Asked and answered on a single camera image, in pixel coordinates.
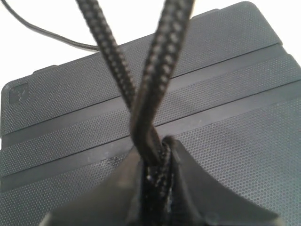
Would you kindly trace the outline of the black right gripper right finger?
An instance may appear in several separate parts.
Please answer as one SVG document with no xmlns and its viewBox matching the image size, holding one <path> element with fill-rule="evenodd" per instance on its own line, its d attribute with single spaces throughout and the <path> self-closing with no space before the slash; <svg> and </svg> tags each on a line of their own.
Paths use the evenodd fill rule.
<svg viewBox="0 0 301 226">
<path fill-rule="evenodd" d="M 276 213 L 239 196 L 208 174 L 180 141 L 172 150 L 173 226 L 284 226 Z"/>
</svg>

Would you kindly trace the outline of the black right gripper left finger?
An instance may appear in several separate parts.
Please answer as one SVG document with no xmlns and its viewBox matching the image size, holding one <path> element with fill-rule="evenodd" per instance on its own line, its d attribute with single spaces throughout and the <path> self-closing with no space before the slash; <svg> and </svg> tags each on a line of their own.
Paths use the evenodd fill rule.
<svg viewBox="0 0 301 226">
<path fill-rule="evenodd" d="M 41 226 L 142 225 L 143 161 L 131 150 L 92 191 L 45 215 Z"/>
</svg>

